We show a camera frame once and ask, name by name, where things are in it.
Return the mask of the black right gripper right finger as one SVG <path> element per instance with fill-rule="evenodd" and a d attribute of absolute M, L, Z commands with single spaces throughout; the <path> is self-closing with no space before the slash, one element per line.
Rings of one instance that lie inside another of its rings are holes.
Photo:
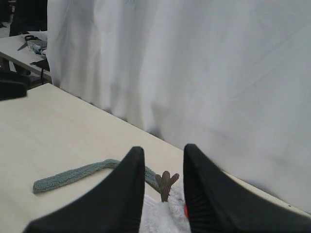
<path fill-rule="evenodd" d="M 195 144 L 184 147 L 184 195 L 193 233 L 309 233 L 311 219 L 251 192 Z"/>

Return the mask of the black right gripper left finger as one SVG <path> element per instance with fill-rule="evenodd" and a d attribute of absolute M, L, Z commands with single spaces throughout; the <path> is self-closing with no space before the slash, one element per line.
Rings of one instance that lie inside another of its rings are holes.
<path fill-rule="evenodd" d="M 31 221 L 26 233 L 137 233 L 145 192 L 145 159 L 132 147 L 96 187 L 63 208 Z"/>

